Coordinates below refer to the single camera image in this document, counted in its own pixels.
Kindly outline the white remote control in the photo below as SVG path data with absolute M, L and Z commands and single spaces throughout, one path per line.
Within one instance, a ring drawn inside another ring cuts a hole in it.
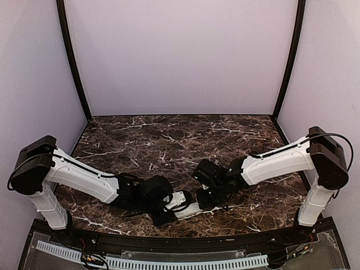
M 195 202 L 195 203 L 190 204 L 185 210 L 176 212 L 175 216 L 178 219 L 186 219 L 186 218 L 189 218 L 189 217 L 194 217 L 194 216 L 199 215 L 199 214 L 212 213 L 215 210 L 221 210 L 221 208 L 216 206 L 216 207 L 214 207 L 214 208 L 212 208 L 210 210 L 204 210 L 204 209 L 200 209 L 199 204 Z

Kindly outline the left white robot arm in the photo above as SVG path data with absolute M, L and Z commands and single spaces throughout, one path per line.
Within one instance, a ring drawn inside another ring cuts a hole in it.
M 67 245 L 79 241 L 79 232 L 50 187 L 59 183 L 91 195 L 112 207 L 146 213 L 155 226 L 177 220 L 166 199 L 173 199 L 173 187 L 162 176 L 144 180 L 129 173 L 109 174 L 83 164 L 56 146 L 52 136 L 24 147 L 11 173 L 7 188 L 27 196 L 57 235 Z

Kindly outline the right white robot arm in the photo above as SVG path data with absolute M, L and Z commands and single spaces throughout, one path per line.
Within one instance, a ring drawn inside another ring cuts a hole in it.
M 311 127 L 309 133 L 286 146 L 262 154 L 234 159 L 227 168 L 210 160 L 200 161 L 192 177 L 202 184 L 196 191 L 200 209 L 220 207 L 231 195 L 270 178 L 305 170 L 315 170 L 317 178 L 298 212 L 298 222 L 287 232 L 292 244 L 309 234 L 323 209 L 349 181 L 352 161 L 346 161 L 343 147 L 326 133 Z

